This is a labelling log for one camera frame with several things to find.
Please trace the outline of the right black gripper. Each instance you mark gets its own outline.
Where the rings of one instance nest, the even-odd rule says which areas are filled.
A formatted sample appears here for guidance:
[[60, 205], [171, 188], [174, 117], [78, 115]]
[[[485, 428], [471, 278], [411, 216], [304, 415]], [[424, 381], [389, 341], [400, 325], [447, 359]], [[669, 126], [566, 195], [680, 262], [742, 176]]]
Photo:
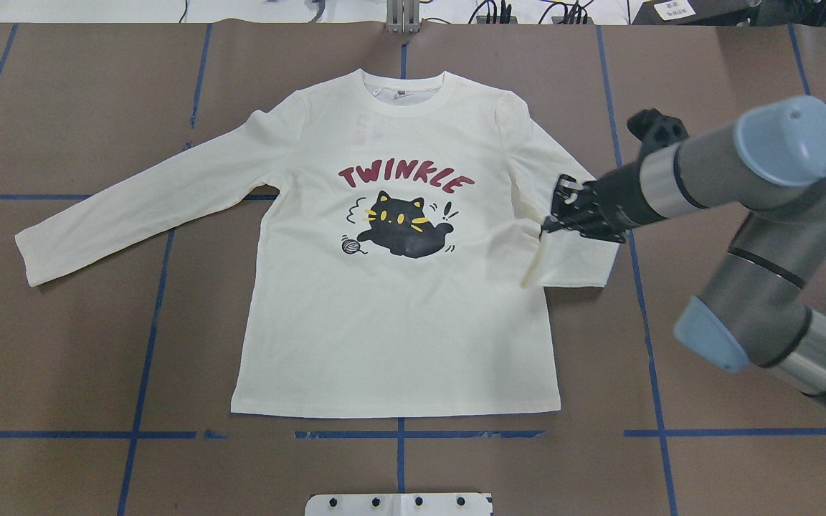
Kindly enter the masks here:
[[631, 163], [584, 183], [582, 190], [573, 176], [561, 174], [554, 186], [554, 216], [544, 219], [541, 231], [577, 231], [584, 238], [624, 244], [632, 229], [663, 219], [643, 196], [640, 164]]

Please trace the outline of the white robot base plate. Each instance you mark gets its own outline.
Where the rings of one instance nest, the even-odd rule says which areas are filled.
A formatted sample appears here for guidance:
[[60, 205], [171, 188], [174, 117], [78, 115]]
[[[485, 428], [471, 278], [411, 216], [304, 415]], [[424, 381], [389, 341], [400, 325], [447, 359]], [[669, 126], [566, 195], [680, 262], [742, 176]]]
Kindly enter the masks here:
[[479, 492], [321, 494], [305, 515], [493, 515], [491, 496]]

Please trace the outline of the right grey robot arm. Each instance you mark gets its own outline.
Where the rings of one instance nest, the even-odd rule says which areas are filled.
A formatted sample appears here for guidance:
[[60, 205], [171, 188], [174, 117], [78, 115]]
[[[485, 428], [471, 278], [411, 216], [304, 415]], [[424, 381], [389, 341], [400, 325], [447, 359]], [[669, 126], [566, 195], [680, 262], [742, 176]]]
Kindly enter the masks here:
[[826, 407], [826, 316], [799, 301], [826, 260], [826, 102], [787, 98], [697, 137], [656, 109], [628, 128], [638, 159], [586, 183], [562, 174], [543, 231], [623, 244], [639, 226], [744, 206], [676, 340], [725, 372], [767, 369]]

